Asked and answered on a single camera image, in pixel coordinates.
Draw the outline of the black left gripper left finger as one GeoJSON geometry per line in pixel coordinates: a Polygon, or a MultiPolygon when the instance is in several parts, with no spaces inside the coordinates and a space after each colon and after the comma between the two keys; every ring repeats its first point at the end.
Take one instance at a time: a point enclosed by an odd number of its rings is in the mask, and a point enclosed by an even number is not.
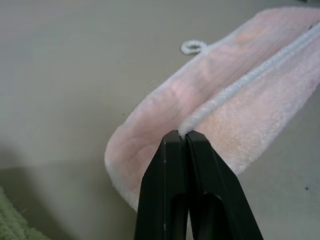
{"type": "Polygon", "coordinates": [[[172,130],[142,177],[134,240],[186,240],[187,188],[185,144],[172,130]]]}

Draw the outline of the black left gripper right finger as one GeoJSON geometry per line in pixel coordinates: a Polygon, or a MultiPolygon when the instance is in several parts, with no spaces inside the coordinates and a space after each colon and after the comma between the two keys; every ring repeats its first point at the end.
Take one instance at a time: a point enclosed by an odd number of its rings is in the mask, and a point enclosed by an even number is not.
{"type": "Polygon", "coordinates": [[[264,240],[242,186],[204,134],[186,135],[194,240],[264,240]]]}

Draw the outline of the pink fluffy towel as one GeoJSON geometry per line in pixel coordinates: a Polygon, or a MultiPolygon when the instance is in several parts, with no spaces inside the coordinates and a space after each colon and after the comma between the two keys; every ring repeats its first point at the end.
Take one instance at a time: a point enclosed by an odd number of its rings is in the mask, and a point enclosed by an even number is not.
{"type": "Polygon", "coordinates": [[[320,7],[257,13],[205,46],[149,94],[108,141],[113,186],[138,208],[142,177],[165,134],[195,130],[235,174],[270,146],[320,84],[320,7]]]}

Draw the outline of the green fluffy towel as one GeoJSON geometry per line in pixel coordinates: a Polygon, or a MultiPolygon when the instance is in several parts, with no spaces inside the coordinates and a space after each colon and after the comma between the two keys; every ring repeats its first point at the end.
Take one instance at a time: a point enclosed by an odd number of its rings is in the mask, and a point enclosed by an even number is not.
{"type": "Polygon", "coordinates": [[[7,198],[2,187],[0,187],[0,240],[51,240],[29,226],[28,221],[7,198]]]}

